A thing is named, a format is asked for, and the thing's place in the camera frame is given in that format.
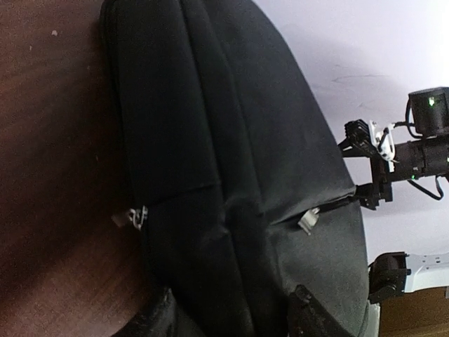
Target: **white wall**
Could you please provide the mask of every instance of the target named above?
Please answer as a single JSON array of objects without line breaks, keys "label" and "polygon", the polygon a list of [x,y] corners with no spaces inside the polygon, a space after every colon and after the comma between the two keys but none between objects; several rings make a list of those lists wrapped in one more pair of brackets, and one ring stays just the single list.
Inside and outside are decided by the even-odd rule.
[{"label": "white wall", "polygon": [[[449,86],[449,0],[255,0],[280,30],[337,140],[349,120],[403,120],[407,94]],[[408,140],[395,131],[395,140]],[[347,162],[356,183],[368,160]],[[432,178],[421,179],[434,189]],[[394,202],[364,211],[368,258],[386,251],[449,251],[448,196],[440,202],[407,183]]]}]

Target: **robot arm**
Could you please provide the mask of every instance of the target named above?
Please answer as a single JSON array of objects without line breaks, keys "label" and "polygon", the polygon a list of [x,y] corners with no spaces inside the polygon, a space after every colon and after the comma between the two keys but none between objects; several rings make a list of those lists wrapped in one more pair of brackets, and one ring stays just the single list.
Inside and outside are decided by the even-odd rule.
[{"label": "robot arm", "polygon": [[386,253],[370,267],[370,302],[380,303],[422,289],[449,286],[449,253]]},{"label": "robot arm", "polygon": [[[398,126],[407,126],[415,141],[395,145],[392,131]],[[359,119],[344,129],[346,138],[339,144],[343,157],[367,157],[371,162],[373,182],[357,187],[362,206],[375,210],[379,200],[393,201],[391,184],[402,180],[435,200],[443,198],[437,179],[449,176],[449,88],[409,94],[405,121],[380,128],[374,121],[367,124]],[[415,182],[428,176],[435,176],[439,195]]]}]

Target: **black bracket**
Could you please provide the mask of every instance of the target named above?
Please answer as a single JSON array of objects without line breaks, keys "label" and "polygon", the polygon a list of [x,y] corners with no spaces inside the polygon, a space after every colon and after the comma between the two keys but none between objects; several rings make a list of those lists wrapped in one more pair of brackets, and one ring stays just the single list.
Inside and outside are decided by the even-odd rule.
[{"label": "black bracket", "polygon": [[301,284],[288,297],[288,330],[290,337],[352,336]]},{"label": "black bracket", "polygon": [[403,295],[407,276],[411,274],[411,270],[407,269],[406,257],[404,252],[386,253],[373,262],[370,269],[371,304]]},{"label": "black bracket", "polygon": [[357,119],[346,123],[344,132],[346,138],[338,145],[343,157],[373,158],[379,155],[371,143],[370,129],[363,120]]}]

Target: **cable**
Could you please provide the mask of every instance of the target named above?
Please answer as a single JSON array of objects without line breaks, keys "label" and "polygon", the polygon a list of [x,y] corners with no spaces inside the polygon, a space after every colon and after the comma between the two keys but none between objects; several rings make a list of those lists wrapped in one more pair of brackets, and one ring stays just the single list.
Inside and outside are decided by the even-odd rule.
[{"label": "cable", "polygon": [[412,103],[410,102],[410,100],[407,101],[407,107],[406,107],[406,126],[407,126],[407,130],[410,134],[410,136],[412,136],[414,139],[423,139],[422,136],[416,135],[412,132],[412,126],[415,126],[414,124],[410,123],[410,112],[412,111]]},{"label": "cable", "polygon": [[397,121],[396,123],[394,123],[394,128],[398,128],[399,126],[415,126],[414,123],[407,123],[406,121]]},{"label": "cable", "polygon": [[436,190],[438,191],[438,193],[440,194],[435,195],[434,193],[430,192],[428,189],[422,187],[421,185],[415,183],[413,180],[407,180],[408,183],[410,185],[412,185],[413,187],[417,188],[418,190],[420,190],[421,192],[425,193],[426,195],[428,195],[429,197],[431,197],[432,199],[435,199],[437,201],[442,200],[442,198],[444,198],[444,192],[441,189],[440,183],[438,181],[438,178],[440,178],[439,176],[435,176],[435,185],[436,185]]},{"label": "cable", "polygon": [[382,145],[384,144],[384,141],[387,138],[389,133],[390,133],[390,130],[388,128],[384,128],[384,134],[382,135],[382,138],[380,138],[379,145],[377,146],[377,150],[379,152],[382,151]]}]

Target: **dark brown floor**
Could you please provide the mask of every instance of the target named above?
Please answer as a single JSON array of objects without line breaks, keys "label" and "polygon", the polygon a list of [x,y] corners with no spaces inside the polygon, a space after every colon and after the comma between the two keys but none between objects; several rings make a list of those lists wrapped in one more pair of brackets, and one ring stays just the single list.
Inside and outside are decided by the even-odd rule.
[{"label": "dark brown floor", "polygon": [[380,336],[449,336],[446,290],[425,289],[383,302]]},{"label": "dark brown floor", "polygon": [[110,220],[128,194],[100,6],[0,1],[0,336],[109,336],[148,298]]}]

